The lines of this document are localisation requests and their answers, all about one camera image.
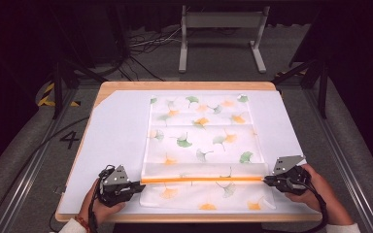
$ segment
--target dark background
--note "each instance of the dark background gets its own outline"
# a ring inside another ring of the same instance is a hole
[[[322,48],[328,51],[329,76],[373,154],[373,1],[327,8],[315,19],[317,11],[315,6],[275,6],[267,24],[315,20],[293,61],[315,58]],[[0,1],[0,155],[38,111],[36,93],[60,58],[87,68],[115,64],[125,59],[127,30],[145,26],[159,32],[180,23],[180,13],[181,6],[49,7]],[[117,25],[121,31],[113,29]]]

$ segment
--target white stand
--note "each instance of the white stand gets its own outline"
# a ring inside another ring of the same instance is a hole
[[[265,7],[263,12],[244,12],[244,13],[210,13],[210,12],[187,12],[187,7],[183,6],[182,15],[182,33],[183,39],[181,44],[180,55],[180,73],[187,71],[187,28],[203,27],[245,27],[256,28],[256,39],[250,41],[251,50],[253,51],[256,66],[259,73],[265,73],[266,68],[259,52],[259,43],[268,18],[269,7]]]

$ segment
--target human hand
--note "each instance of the human hand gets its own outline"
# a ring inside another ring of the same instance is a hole
[[[326,203],[328,223],[332,225],[354,224],[347,210],[336,197],[336,194],[329,182],[319,173],[317,173],[316,170],[311,167],[311,165],[304,164],[302,165],[302,168],[304,168],[311,175],[311,184]],[[286,197],[293,202],[305,203],[308,207],[315,211],[321,211],[319,201],[317,200],[315,194],[310,190],[306,190],[302,195],[299,196],[286,192]]]
[[[94,190],[96,188],[97,182],[98,182],[98,180],[96,180],[93,183],[92,188],[86,194],[86,196],[84,198],[84,201],[83,201],[83,204],[81,206],[81,210],[78,213],[78,216],[80,216],[81,218],[83,218],[85,222],[88,222],[88,209],[89,209],[89,205],[90,205],[90,202],[92,200],[92,195],[93,195],[93,192],[94,192]],[[107,207],[104,204],[100,203],[99,199],[96,198],[94,200],[94,202],[93,202],[92,210],[93,210],[93,212],[96,215],[96,221],[97,221],[98,225],[100,225],[102,222],[104,222],[106,220],[106,218],[108,216],[110,216],[110,215],[112,215],[114,213],[119,212],[124,207],[125,207],[125,203],[124,202],[118,203],[118,204],[116,204],[113,207]]]

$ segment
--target white cloth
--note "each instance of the white cloth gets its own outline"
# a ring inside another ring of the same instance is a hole
[[[246,95],[153,96],[141,205],[275,209]]]
[[[358,224],[354,223],[352,225],[330,225],[326,227],[326,233],[359,233]]]
[[[71,218],[68,223],[62,227],[59,233],[86,233],[86,229]]]

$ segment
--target wire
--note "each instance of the wire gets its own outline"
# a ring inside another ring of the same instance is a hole
[[[146,40],[142,36],[135,36],[134,38],[136,38],[136,41],[133,42],[133,44],[129,46],[131,48],[131,52],[136,52],[136,53],[132,53],[132,55],[139,55],[141,53],[151,53],[154,50],[158,49],[159,47],[168,45],[174,41],[180,43],[181,42],[180,40],[172,39],[173,37],[176,37],[177,34],[179,34],[180,30],[181,30],[181,27],[177,28],[176,30],[172,32],[160,33],[160,34],[155,33],[155,34],[152,34],[148,40]],[[138,41],[137,39],[138,37],[141,37],[143,40]],[[141,47],[141,46],[143,46],[141,50],[133,49],[133,48]]]
[[[124,71],[121,71],[121,69],[118,69],[119,71],[120,71],[120,73],[123,75],[123,76],[125,76],[129,81],[134,81],[134,80],[132,80],[132,78],[131,77],[129,77],[129,75],[128,74],[126,74],[126,72],[124,72]]]
[[[95,74],[105,78],[105,76],[108,76],[108,75],[111,75],[112,73],[114,73],[119,68],[119,66],[121,64],[122,64],[122,61],[120,61],[117,65],[113,66],[112,68],[110,68],[108,70],[105,70],[105,71],[102,71],[102,72],[99,72],[99,73],[95,73]],[[77,74],[77,75],[78,75],[78,78],[81,78],[81,79],[91,78],[88,75],[80,75],[80,74]]]
[[[50,218],[50,229],[51,229],[51,231],[53,231],[53,232],[55,232],[55,233],[58,233],[59,231],[53,229],[53,228],[52,228],[52,224],[51,224],[51,223],[52,223],[53,216],[55,215],[55,213],[56,213],[56,209],[53,211],[53,213],[52,213],[52,215],[51,215],[51,218]]]
[[[0,200],[0,208],[2,206],[2,203],[4,202],[4,200],[6,199],[6,197],[8,196],[9,192],[11,191],[11,189],[14,187],[14,184],[15,182],[17,181],[17,179],[19,178],[20,174],[22,173],[22,171],[25,169],[25,167],[29,164],[29,162],[32,160],[32,158],[34,157],[34,154],[42,147],[44,146],[47,142],[49,142],[52,138],[54,138],[55,136],[57,136],[59,133],[63,132],[64,130],[66,130],[67,128],[81,122],[81,121],[84,121],[86,119],[89,119],[89,116],[87,117],[84,117],[82,119],[79,119],[79,120],[76,120],[68,125],[66,125],[65,127],[61,128],[60,130],[58,130],[57,132],[55,132],[54,134],[52,134],[50,137],[48,137],[41,145],[39,145],[36,149],[34,149],[32,151],[32,153],[28,156],[28,158],[26,159],[26,161],[23,163],[23,165],[20,167],[19,171],[17,172],[17,174],[15,175],[13,181],[11,182],[9,188],[6,190],[4,196],[2,197],[2,199]]]
[[[129,69],[132,71],[132,73],[135,74],[135,76],[136,76],[136,80],[139,81],[138,73],[136,73],[136,72],[132,69],[131,65],[130,65],[128,62],[125,61],[125,64],[128,65],[128,67],[129,67]]]
[[[98,228],[96,215],[95,215],[95,212],[93,211],[93,203],[95,202],[96,194],[97,194],[98,189],[100,187],[101,181],[102,181],[102,178],[98,179],[98,181],[96,182],[96,187],[93,190],[92,198],[90,200],[90,204],[89,204],[89,207],[88,207],[88,218],[87,219],[89,221],[90,232],[93,232],[93,233],[97,233],[96,229]]]
[[[155,74],[153,74],[150,70],[148,70],[143,64],[141,64],[137,59],[135,59],[133,56],[129,56],[129,58],[131,58],[133,61],[135,61],[136,63],[138,63],[140,66],[142,66],[142,68],[144,68],[148,73],[150,73],[150,75],[152,75],[154,78],[157,78],[163,82],[165,82],[165,80],[163,78],[160,78],[158,76],[156,76]]]

